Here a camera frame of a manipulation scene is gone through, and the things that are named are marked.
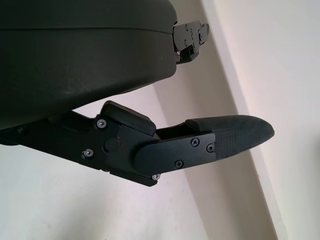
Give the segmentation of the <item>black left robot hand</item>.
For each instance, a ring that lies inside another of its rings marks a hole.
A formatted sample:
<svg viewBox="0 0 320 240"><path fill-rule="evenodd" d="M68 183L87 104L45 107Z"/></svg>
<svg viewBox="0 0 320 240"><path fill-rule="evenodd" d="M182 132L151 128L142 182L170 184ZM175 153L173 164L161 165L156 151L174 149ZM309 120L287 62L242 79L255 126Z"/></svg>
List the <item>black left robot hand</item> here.
<svg viewBox="0 0 320 240"><path fill-rule="evenodd" d="M222 160L272 138L248 115L188 119L158 129L113 101L193 61L207 23L178 24L168 0L3 0L0 142L25 146L151 187L161 174Z"/></svg>

